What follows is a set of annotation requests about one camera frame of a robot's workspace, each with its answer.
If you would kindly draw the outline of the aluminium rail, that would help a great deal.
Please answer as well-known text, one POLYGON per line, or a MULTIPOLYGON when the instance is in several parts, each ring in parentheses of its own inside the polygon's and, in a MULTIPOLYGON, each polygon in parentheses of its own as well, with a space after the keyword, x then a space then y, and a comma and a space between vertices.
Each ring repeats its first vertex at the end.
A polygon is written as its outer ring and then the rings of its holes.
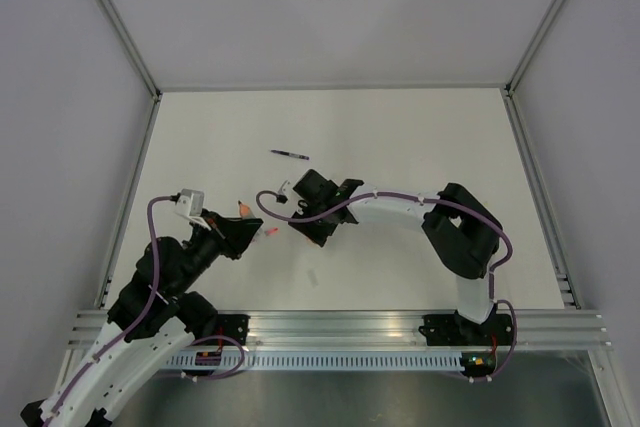
MULTIPOLYGON (((426 311, 248 311, 246 346, 264 350, 435 350, 418 331, 426 311)), ((520 351, 610 350, 593 310, 520 310, 520 351)))

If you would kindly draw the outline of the orange clear pen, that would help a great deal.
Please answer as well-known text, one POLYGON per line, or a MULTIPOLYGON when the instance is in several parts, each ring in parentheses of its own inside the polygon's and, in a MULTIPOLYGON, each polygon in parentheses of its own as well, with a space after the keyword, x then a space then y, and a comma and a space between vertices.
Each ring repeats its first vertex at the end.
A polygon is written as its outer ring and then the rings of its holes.
POLYGON ((247 204, 243 203, 242 201, 238 202, 238 208, 239 208, 239 215, 242 219, 249 219, 254 217, 251 208, 247 204))

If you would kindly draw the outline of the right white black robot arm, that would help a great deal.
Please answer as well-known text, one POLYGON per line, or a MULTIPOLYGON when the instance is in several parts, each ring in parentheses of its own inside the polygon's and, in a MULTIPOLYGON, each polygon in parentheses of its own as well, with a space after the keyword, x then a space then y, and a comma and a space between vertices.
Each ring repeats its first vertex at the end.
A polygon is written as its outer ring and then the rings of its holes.
POLYGON ((311 169, 294 185, 298 211, 288 222, 322 247, 342 224, 395 225, 422 233, 455 276, 457 335, 476 344, 496 325, 490 261, 501 224, 463 186, 449 183, 433 196, 378 190, 362 180, 337 185, 311 169))

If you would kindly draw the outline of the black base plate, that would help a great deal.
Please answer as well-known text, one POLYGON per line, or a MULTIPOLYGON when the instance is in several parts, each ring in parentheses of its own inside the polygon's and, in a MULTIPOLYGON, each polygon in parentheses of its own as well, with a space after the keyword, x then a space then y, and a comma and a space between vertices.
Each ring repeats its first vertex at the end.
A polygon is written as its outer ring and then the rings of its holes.
POLYGON ((250 317, 246 314, 219 314, 212 334, 234 339, 240 345, 246 344, 250 317))
POLYGON ((457 312, 429 314, 423 317, 418 331, 428 346, 492 347, 512 343, 515 327, 508 314, 492 314, 484 323, 476 324, 457 312))

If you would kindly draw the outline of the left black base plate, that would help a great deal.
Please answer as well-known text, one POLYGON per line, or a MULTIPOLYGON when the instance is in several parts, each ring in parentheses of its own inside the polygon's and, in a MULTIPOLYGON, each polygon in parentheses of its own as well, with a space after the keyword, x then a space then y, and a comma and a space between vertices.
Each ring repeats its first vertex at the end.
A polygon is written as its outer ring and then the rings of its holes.
POLYGON ((250 317, 246 314, 219 314, 212 334, 234 339, 240 345, 246 344, 250 317))

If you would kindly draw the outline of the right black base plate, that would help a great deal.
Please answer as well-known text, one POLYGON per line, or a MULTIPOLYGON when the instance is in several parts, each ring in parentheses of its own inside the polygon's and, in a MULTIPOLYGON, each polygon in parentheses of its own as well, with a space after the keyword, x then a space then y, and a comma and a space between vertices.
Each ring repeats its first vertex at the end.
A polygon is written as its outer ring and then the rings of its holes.
POLYGON ((418 331, 428 346, 492 347, 512 343, 515 327, 508 314, 492 314, 484 323, 476 324, 457 312, 429 314, 423 317, 418 331))

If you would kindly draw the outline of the purple pen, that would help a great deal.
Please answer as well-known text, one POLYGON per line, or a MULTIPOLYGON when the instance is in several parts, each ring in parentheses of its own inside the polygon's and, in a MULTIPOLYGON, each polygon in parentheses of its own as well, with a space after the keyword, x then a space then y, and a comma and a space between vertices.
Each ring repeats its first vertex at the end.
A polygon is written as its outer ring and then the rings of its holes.
POLYGON ((309 156, 306 156, 306 155, 303 155, 303 154, 298 154, 298 153, 293 153, 293 152, 289 152, 289 151, 283 151, 283 150, 278 150, 278 149, 270 149, 269 152, 273 153, 275 155, 288 157, 288 158, 293 158, 293 159, 298 159, 298 160, 304 160, 304 161, 309 161, 310 160, 309 156))

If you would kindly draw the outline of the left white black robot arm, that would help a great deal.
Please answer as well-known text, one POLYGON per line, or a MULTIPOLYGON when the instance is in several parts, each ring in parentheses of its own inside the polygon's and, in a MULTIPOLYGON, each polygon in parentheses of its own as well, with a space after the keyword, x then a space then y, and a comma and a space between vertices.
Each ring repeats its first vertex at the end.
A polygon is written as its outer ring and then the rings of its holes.
POLYGON ((244 345, 247 316, 220 314, 191 287, 216 259, 240 259, 263 222, 212 211, 201 217, 186 241, 152 237, 79 367, 48 398, 22 409, 25 425, 110 426, 179 351, 244 345))

